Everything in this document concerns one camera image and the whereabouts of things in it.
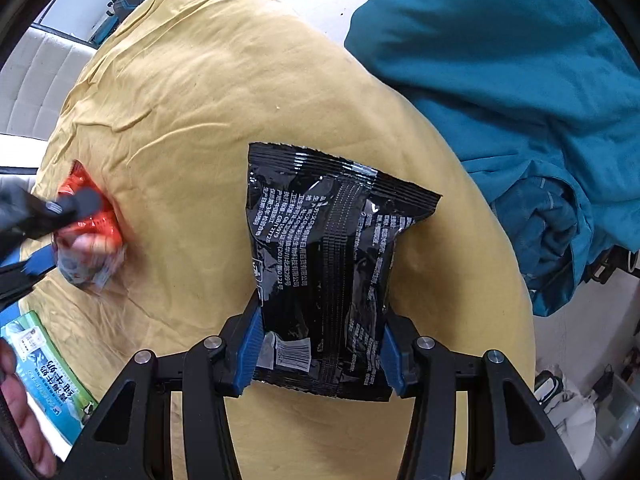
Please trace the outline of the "person's left hand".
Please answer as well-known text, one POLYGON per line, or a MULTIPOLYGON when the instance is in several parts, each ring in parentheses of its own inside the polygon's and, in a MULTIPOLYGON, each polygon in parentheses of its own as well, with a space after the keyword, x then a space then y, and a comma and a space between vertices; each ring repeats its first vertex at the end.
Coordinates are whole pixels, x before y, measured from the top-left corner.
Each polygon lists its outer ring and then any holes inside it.
POLYGON ((1 390, 6 398, 6 404, 35 470, 44 478, 52 478, 58 469, 58 461, 40 428, 36 415, 28 405, 25 387, 21 379, 15 375, 15 367, 12 347, 1 339, 1 370, 6 374, 6 378, 1 382, 1 390))

